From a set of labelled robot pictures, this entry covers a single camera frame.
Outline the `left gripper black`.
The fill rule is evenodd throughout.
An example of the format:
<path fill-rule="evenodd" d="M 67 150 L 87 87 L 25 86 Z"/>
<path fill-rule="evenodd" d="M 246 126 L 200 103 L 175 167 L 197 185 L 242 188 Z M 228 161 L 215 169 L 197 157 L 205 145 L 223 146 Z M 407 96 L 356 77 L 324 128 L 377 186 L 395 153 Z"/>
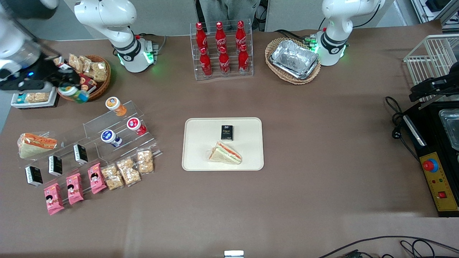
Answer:
<path fill-rule="evenodd" d="M 410 91 L 410 101 L 415 102 L 430 95 L 458 95 L 459 72 L 451 72 L 448 75 L 434 78 L 430 83 L 420 83 L 413 86 Z"/>

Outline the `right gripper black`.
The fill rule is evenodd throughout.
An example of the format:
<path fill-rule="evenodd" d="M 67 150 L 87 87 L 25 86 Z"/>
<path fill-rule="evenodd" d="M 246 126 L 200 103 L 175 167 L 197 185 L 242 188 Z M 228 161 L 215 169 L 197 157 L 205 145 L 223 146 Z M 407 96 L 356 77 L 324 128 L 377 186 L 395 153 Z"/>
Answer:
<path fill-rule="evenodd" d="M 81 88 L 80 75 L 73 69 L 59 69 L 47 56 L 23 68 L 12 60 L 1 59 L 1 90 L 51 90 L 52 87 Z"/>

